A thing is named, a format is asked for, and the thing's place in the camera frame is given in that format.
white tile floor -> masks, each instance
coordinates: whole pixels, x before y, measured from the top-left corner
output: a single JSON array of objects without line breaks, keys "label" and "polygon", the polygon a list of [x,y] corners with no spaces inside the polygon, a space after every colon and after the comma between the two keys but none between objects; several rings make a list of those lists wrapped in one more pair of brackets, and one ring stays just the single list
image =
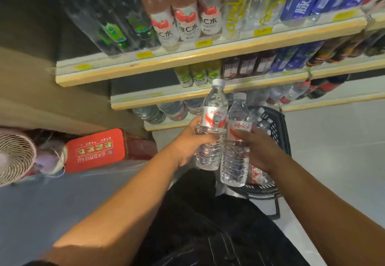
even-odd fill
[{"label": "white tile floor", "polygon": [[[342,199],[385,227],[385,100],[286,113],[293,158]],[[181,128],[154,133],[158,148]],[[256,203],[266,214],[270,201]],[[276,224],[311,266],[325,262],[280,199]]]}]

person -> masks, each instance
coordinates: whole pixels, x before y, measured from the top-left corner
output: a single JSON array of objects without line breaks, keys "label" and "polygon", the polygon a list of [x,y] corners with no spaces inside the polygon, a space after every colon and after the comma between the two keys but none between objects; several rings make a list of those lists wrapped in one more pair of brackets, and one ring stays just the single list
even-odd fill
[{"label": "person", "polygon": [[[257,206],[215,197],[215,173],[176,170],[213,135],[195,135],[201,118],[152,158],[120,191],[28,265],[308,265]],[[341,200],[283,152],[262,129],[237,130],[250,163],[269,173],[329,266],[385,261],[385,230]]]}]

white bottle cap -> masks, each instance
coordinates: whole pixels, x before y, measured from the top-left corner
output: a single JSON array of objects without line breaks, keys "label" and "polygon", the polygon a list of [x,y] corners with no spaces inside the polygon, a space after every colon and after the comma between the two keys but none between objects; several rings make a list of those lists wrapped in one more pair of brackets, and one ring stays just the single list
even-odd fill
[{"label": "white bottle cap", "polygon": [[245,93],[235,93],[234,94],[234,101],[237,99],[241,99],[243,101],[246,101],[247,95]]},{"label": "white bottle cap", "polygon": [[213,80],[213,86],[220,86],[221,88],[224,88],[226,85],[226,81],[224,79],[216,78]]}]

fan grille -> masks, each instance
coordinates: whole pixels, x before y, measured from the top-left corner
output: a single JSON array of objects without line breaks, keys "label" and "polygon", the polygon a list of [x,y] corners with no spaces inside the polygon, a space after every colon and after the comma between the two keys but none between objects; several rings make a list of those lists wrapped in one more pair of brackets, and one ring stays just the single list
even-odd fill
[{"label": "fan grille", "polygon": [[36,147],[26,135],[0,129],[0,186],[22,178],[35,159]]}]

black plastic basket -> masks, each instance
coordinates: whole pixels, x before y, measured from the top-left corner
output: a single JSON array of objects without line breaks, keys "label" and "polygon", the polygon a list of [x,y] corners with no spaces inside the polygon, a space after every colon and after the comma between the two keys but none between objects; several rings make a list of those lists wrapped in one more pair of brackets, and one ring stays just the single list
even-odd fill
[{"label": "black plastic basket", "polygon": [[[265,112],[261,116],[263,120],[270,118],[273,122],[271,124],[271,137],[278,144],[278,146],[291,156],[290,142],[289,142],[289,134],[286,128],[286,121],[284,115],[272,108],[257,106],[257,107],[249,107],[249,109],[255,108],[263,108]],[[257,185],[247,183],[243,187],[231,187],[231,190],[234,192],[244,196],[247,199],[255,199],[255,200],[275,200],[276,214],[270,215],[270,219],[276,220],[281,217],[280,209],[278,206],[278,198],[281,196],[278,188],[274,185]]]}]

